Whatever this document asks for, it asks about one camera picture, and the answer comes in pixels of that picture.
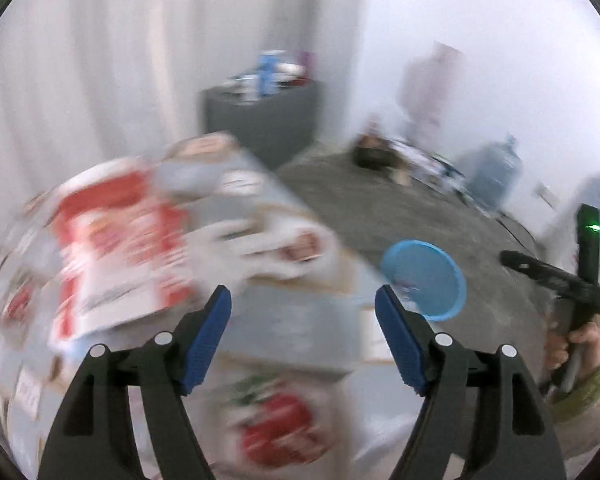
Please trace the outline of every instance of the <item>white wall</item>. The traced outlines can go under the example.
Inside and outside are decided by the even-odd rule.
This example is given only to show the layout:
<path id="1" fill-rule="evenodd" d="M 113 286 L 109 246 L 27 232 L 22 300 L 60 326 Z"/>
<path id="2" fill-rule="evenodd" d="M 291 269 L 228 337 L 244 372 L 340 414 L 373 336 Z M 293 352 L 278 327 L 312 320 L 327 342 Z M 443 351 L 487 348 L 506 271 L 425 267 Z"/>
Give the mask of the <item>white wall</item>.
<path id="1" fill-rule="evenodd" d="M 600 17 L 588 0 L 366 0 L 339 145 L 395 98 L 405 65 L 434 41 L 465 54 L 443 118 L 440 152 L 454 159 L 506 132 L 525 170 L 507 208 L 535 234 L 553 214 L 538 182 L 568 200 L 600 170 Z"/>
<path id="2" fill-rule="evenodd" d="M 318 138 L 337 147 L 356 89 L 352 80 L 360 50 L 366 0 L 320 0 L 315 33 L 315 78 L 324 82 Z"/>
<path id="3" fill-rule="evenodd" d="M 0 232 L 42 190 L 199 133 L 198 95 L 306 48 L 305 0 L 14 0 L 0 19 Z"/>

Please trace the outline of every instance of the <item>clutter on table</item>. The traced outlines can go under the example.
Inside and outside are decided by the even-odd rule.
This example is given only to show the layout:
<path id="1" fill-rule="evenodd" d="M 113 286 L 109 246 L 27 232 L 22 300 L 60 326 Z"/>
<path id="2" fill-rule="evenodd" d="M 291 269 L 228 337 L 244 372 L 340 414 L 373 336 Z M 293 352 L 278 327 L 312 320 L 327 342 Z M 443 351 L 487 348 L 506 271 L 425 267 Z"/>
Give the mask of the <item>clutter on table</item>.
<path id="1" fill-rule="evenodd" d="M 284 50 L 264 50 L 253 71 L 231 77 L 221 87 L 245 103 L 259 101 L 277 94 L 280 89 L 304 84 L 311 63 L 310 52 L 302 52 L 299 60 L 294 61 Z"/>
<path id="2" fill-rule="evenodd" d="M 377 114 L 371 115 L 365 132 L 358 137 L 352 160 L 361 168 L 388 171 L 390 178 L 402 186 L 408 186 L 414 178 L 446 194 L 461 190 L 464 184 L 464 175 L 448 160 L 403 141 L 384 138 Z"/>
<path id="3" fill-rule="evenodd" d="M 200 412 L 214 407 L 199 435 L 212 467 L 227 478 L 351 478 L 365 451 L 350 448 L 337 385 L 362 366 L 360 302 L 381 277 L 230 134 L 161 155 L 87 170 L 6 229 L 0 420 L 18 466 L 35 478 L 58 406 L 93 344 L 116 351 L 156 328 L 172 330 L 223 282 L 234 310 L 219 358 L 234 371 L 212 367 L 184 399 L 194 425 L 207 424 Z M 387 396 L 404 389 L 374 387 Z M 234 402 L 238 390 L 244 406 Z M 130 404 L 136 430 L 146 422 Z M 420 403 L 405 409 L 415 414 Z M 295 415 L 285 418 L 286 410 Z M 152 478 L 147 471 L 158 468 L 144 434 L 136 440 Z"/>

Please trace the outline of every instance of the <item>gray table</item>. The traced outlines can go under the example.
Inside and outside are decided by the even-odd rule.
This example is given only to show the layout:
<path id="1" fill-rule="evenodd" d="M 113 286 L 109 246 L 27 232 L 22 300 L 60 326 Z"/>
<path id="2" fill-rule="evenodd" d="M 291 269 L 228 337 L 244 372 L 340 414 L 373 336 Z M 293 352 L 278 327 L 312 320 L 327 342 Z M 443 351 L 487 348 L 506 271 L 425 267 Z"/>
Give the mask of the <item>gray table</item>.
<path id="1" fill-rule="evenodd" d="M 269 170 L 291 160 L 314 141 L 320 83 L 281 89 L 256 102 L 243 102 L 220 88 L 203 92 L 207 133 L 227 130 Z"/>
<path id="2" fill-rule="evenodd" d="M 219 178 L 223 171 L 259 171 L 266 180 L 254 204 L 256 208 L 282 208 L 299 216 L 312 215 L 304 203 L 243 150 L 233 152 L 221 164 L 206 165 L 203 171 L 187 168 L 186 164 L 164 168 L 157 176 L 157 183 L 164 191 L 174 190 L 176 194 L 202 184 L 210 189 L 210 179 Z M 204 179 L 199 178 L 201 171 L 206 176 Z M 172 330 L 185 312 L 202 306 L 200 302 L 183 304 L 113 330 L 83 336 L 61 350 L 51 348 L 47 338 L 58 307 L 57 274 L 61 261 L 50 228 L 43 226 L 53 211 L 53 203 L 50 198 L 33 218 L 21 219 L 8 229 L 8 241 L 0 257 L 3 260 L 0 310 L 11 280 L 19 272 L 35 269 L 37 279 L 43 283 L 28 324 L 13 328 L 0 321 L 0 416 L 14 458 L 30 479 L 36 477 L 46 436 L 64 393 L 91 345 L 103 342 L 113 351 L 138 346 L 157 332 Z M 383 283 L 382 277 L 344 247 L 339 248 L 338 262 L 343 272 L 322 286 L 302 280 L 293 284 L 256 280 L 235 298 L 237 310 L 243 314 L 230 320 L 205 384 L 184 399 L 200 445 L 211 461 L 216 454 L 214 439 L 210 436 L 214 422 L 206 406 L 216 394 L 214 388 L 221 361 L 227 358 L 310 370 L 331 381 L 334 395 L 341 399 L 338 404 L 344 410 L 346 423 L 339 433 L 340 472 L 330 478 L 354 478 L 372 469 L 377 456 L 367 444 L 378 439 L 378 427 L 389 427 L 397 420 L 404 420 L 391 438 L 407 438 L 421 399 L 404 387 L 394 364 L 366 364 L 360 349 L 361 309 L 372 304 L 376 289 Z M 271 336 L 276 327 L 279 336 Z M 27 378 L 29 383 L 30 378 L 34 378 L 40 390 L 35 409 L 15 395 L 18 382 Z M 378 395 L 392 402 L 378 402 Z M 146 423 L 141 410 L 138 412 L 138 392 L 132 391 L 130 396 L 136 441 L 145 474 L 151 478 L 158 469 Z M 357 452 L 360 456 L 352 462 Z"/>

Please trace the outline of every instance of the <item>tomato image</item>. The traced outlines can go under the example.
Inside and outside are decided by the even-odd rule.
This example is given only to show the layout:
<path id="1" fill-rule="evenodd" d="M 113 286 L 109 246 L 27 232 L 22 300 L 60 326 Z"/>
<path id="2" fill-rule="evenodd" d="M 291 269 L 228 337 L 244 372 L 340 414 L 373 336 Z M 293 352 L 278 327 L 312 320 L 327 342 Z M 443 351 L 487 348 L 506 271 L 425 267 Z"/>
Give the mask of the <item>tomato image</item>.
<path id="1" fill-rule="evenodd" d="M 314 422 L 306 403 L 291 393 L 275 393 L 264 400 L 260 408 L 276 436 L 307 430 Z"/>
<path id="2" fill-rule="evenodd" d="M 290 453 L 278 446 L 267 424 L 255 424 L 242 430 L 242 453 L 250 462 L 266 469 L 277 469 L 294 460 Z"/>

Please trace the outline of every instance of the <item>blue plastic lid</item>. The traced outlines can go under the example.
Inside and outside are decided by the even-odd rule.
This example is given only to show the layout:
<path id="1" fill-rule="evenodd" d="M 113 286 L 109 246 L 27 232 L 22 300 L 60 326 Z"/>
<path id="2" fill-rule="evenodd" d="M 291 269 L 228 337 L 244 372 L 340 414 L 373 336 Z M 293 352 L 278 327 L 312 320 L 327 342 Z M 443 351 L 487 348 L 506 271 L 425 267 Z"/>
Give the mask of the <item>blue plastic lid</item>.
<path id="1" fill-rule="evenodd" d="M 409 300 L 430 321 L 456 316 L 466 301 L 466 281 L 453 259 L 434 245 L 403 240 L 388 248 L 380 269 L 396 293 Z"/>

